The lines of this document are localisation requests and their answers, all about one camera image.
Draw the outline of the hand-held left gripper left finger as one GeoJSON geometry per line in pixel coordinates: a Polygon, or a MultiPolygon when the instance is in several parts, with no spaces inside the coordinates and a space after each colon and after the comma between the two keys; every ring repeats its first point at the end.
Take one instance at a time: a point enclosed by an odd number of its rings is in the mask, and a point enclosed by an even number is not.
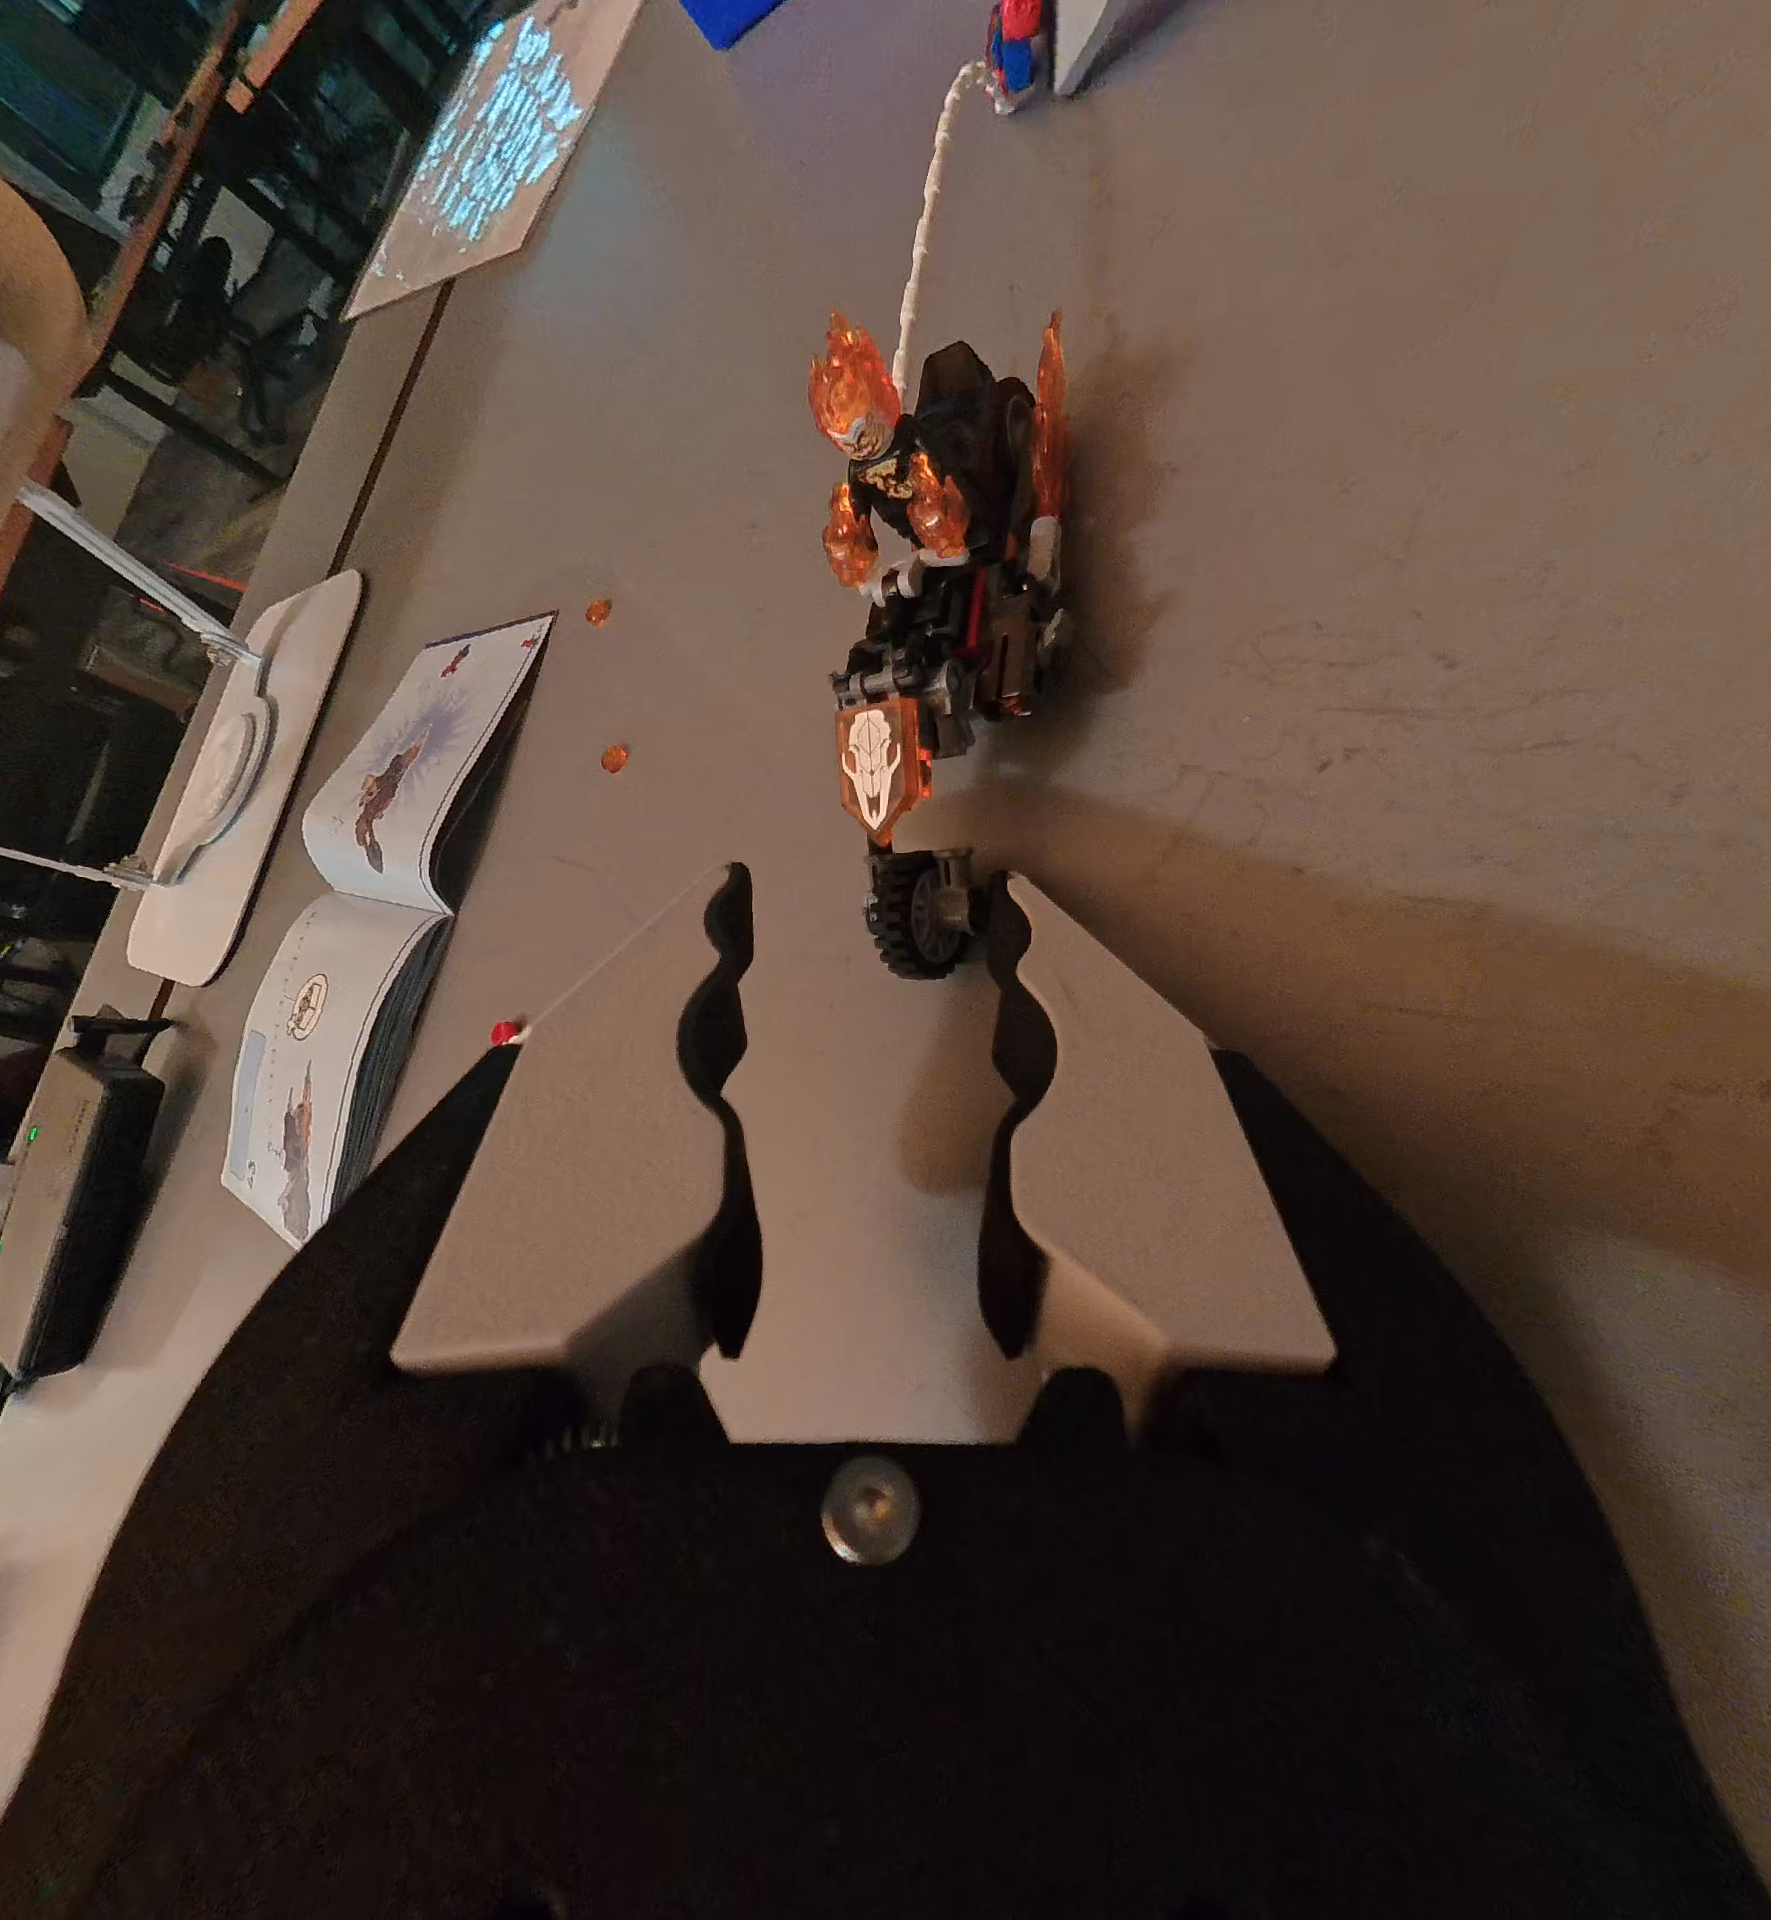
{"type": "Polygon", "coordinates": [[[754,876],[699,876],[513,1045],[513,1070],[393,1336],[418,1377],[557,1371],[623,1391],[735,1362],[765,1294],[747,1135],[754,876]]]}

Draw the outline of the blue red lego minifigure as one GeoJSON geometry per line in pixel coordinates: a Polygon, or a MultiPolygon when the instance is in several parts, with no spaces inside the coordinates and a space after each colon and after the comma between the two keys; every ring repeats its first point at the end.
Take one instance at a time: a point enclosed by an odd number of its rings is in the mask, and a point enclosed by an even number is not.
{"type": "Polygon", "coordinates": [[[1049,89],[1053,5],[996,5],[985,45],[985,84],[1000,117],[1049,89]]]}

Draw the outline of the lego instruction booklet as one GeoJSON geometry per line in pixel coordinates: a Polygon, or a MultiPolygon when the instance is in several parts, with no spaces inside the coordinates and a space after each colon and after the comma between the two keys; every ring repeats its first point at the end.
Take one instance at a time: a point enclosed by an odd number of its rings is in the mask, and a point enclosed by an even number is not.
{"type": "Polygon", "coordinates": [[[301,816],[322,878],[253,999],[220,1183],[290,1248],[322,1231],[377,1135],[457,916],[450,842],[496,778],[557,616],[424,644],[301,816]]]}

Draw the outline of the white metal stand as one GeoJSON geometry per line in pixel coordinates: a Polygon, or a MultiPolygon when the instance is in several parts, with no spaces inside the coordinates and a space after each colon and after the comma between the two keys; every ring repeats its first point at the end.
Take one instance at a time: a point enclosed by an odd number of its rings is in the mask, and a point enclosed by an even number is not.
{"type": "MultiPolygon", "coordinates": [[[[0,341],[0,478],[8,432],[28,401],[30,368],[0,341]]],[[[225,686],[155,859],[93,870],[5,845],[0,859],[134,893],[141,907],[127,943],[130,966],[188,989],[210,985],[239,948],[366,582],[352,566],[333,575],[275,600],[247,639],[239,639],[58,493],[28,478],[14,498],[155,600],[225,669],[225,686]]]]}

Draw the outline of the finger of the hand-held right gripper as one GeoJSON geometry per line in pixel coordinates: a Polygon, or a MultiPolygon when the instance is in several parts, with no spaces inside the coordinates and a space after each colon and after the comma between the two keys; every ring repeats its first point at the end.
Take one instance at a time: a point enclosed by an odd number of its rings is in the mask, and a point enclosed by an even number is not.
{"type": "Polygon", "coordinates": [[[1053,5],[1053,91],[1071,99],[1126,45],[1173,5],[1053,5]]]}

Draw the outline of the lego motorcycle model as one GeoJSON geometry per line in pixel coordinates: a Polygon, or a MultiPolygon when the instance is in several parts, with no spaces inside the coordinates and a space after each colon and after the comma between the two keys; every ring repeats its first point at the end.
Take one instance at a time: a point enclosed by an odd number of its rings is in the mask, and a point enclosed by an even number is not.
{"type": "Polygon", "coordinates": [[[811,421],[846,460],[823,550],[866,600],[866,631],[829,678],[837,799],[866,830],[866,931],[906,981],[942,981],[988,911],[971,853],[906,853],[898,829],[929,802],[939,761],[963,756],[985,726],[1035,714],[1071,626],[1062,317],[1042,331],[1035,379],[996,376],[967,343],[933,349],[908,376],[956,112],[971,91],[1014,112],[1039,89],[1044,50],[1044,35],[996,32],[956,71],[921,189],[897,349],[832,311],[807,374],[811,421]]]}

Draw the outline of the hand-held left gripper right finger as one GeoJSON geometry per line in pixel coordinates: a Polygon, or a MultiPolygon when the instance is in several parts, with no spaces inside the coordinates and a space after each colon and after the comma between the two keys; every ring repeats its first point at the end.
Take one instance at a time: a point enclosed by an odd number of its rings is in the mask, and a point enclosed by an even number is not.
{"type": "Polygon", "coordinates": [[[1039,881],[991,887],[996,1131],[979,1300],[1007,1362],[1143,1422],[1187,1373],[1324,1377],[1336,1339],[1204,1032],[1039,881]]]}

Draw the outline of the white paper sheet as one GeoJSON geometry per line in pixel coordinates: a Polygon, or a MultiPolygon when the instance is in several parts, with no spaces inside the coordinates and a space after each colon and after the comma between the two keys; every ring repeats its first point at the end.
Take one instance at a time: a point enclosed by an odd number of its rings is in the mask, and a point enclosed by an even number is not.
{"type": "Polygon", "coordinates": [[[642,5],[534,5],[478,39],[343,324],[527,246],[639,13],[642,5]]]}

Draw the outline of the black charger box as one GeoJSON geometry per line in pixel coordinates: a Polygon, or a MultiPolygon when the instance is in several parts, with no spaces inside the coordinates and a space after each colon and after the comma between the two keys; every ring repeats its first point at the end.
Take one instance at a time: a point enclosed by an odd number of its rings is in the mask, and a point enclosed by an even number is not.
{"type": "Polygon", "coordinates": [[[104,1326],[165,1097],[145,1055],[165,1032],[165,1017],[74,1017],[42,1070],[0,1214],[0,1371],[18,1389],[82,1369],[104,1326]]]}

